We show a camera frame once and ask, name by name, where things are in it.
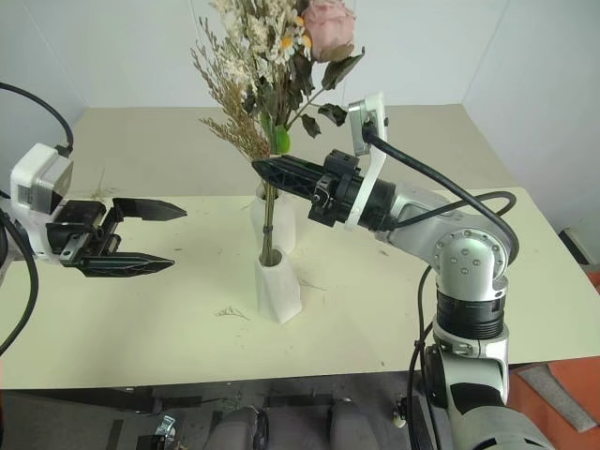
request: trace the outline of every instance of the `green leaf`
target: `green leaf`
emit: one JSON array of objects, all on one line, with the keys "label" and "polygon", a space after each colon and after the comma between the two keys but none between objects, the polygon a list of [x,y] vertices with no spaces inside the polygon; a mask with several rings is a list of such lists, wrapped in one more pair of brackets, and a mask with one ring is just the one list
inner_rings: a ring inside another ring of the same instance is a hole
[{"label": "green leaf", "polygon": [[261,111],[267,111],[271,117],[278,115],[278,94],[267,80],[261,79],[258,86],[257,106]]},{"label": "green leaf", "polygon": [[276,155],[285,155],[286,153],[290,153],[292,140],[290,139],[288,130],[282,125],[277,125],[275,127],[275,143]]},{"label": "green leaf", "polygon": [[322,77],[322,87],[326,91],[335,89],[338,84],[348,75],[351,70],[358,64],[358,62],[365,56],[365,47],[361,54],[356,56],[348,56],[346,59],[334,62],[332,61],[327,65],[325,74]]},{"label": "green leaf", "polygon": [[299,16],[301,16],[305,9],[308,8],[308,4],[308,0],[296,0],[296,11],[298,11]]},{"label": "green leaf", "polygon": [[344,125],[344,122],[346,122],[346,116],[348,115],[348,113],[341,109],[338,105],[332,105],[331,103],[325,103],[319,107],[319,114],[327,117],[338,127]]},{"label": "green leaf", "polygon": [[308,114],[302,114],[300,118],[302,119],[302,125],[307,131],[308,136],[310,136],[311,138],[316,138],[318,135],[321,134],[321,128],[319,127],[319,124],[313,117],[310,117]]},{"label": "green leaf", "polygon": [[291,82],[288,89],[288,106],[292,111],[296,111],[302,104],[302,86],[298,82]]},{"label": "green leaf", "polygon": [[310,97],[315,88],[312,83],[312,63],[300,52],[293,56],[292,62],[292,80],[301,86],[305,96]]},{"label": "green leaf", "polygon": [[261,112],[260,119],[262,131],[264,131],[264,134],[266,135],[267,139],[269,140],[269,142],[271,142],[275,134],[273,130],[273,121],[271,120],[271,116],[266,112]]}]

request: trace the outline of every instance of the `white wall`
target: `white wall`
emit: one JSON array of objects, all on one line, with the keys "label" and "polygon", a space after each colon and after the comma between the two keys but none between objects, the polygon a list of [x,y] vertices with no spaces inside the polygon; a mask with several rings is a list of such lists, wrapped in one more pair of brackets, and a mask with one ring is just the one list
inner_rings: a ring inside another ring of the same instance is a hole
[{"label": "white wall", "polygon": [[[0,1],[0,81],[45,99],[71,124],[83,113],[82,99],[20,0]],[[8,191],[12,166],[34,143],[63,140],[60,125],[37,104],[0,91],[0,189]]]},{"label": "white wall", "polygon": [[[189,48],[208,0],[23,0],[90,107],[214,106]],[[459,103],[506,0],[346,0],[367,57],[324,100]],[[321,77],[317,76],[316,84]]]},{"label": "white wall", "polygon": [[557,230],[600,210],[600,2],[511,1],[464,104]]}]

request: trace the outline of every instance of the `gray chair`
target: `gray chair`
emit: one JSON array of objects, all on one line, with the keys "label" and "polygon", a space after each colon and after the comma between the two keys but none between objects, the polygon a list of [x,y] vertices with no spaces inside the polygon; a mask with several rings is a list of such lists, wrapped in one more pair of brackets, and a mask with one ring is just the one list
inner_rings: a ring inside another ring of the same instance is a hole
[{"label": "gray chair", "polygon": [[[358,406],[341,400],[329,411],[332,450],[379,450],[373,430]],[[215,427],[204,450],[265,450],[269,422],[263,411],[252,407],[231,412]]]}]

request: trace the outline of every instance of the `pink rose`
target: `pink rose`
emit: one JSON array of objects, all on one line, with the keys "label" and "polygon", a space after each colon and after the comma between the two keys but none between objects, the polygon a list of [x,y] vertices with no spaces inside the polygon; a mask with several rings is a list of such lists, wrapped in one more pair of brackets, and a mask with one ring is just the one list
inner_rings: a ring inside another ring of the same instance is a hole
[{"label": "pink rose", "polygon": [[316,61],[341,61],[353,52],[356,18],[341,0],[310,0],[302,17]]}]

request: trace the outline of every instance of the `white ceramic vase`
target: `white ceramic vase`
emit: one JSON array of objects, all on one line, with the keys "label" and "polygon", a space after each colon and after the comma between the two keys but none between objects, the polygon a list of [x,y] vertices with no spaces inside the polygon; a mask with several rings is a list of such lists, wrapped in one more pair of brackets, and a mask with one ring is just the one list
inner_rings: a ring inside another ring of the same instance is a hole
[{"label": "white ceramic vase", "polygon": [[[264,188],[263,183],[260,183],[256,188],[256,199],[250,206],[250,218],[260,247],[263,245],[264,205]],[[296,247],[296,215],[290,196],[280,190],[273,210],[273,248],[280,248],[284,253],[292,253],[294,247]]]},{"label": "white ceramic vase", "polygon": [[288,255],[274,248],[278,263],[265,267],[257,258],[255,262],[256,289],[259,313],[275,322],[285,323],[302,310],[300,283],[293,271]]}]

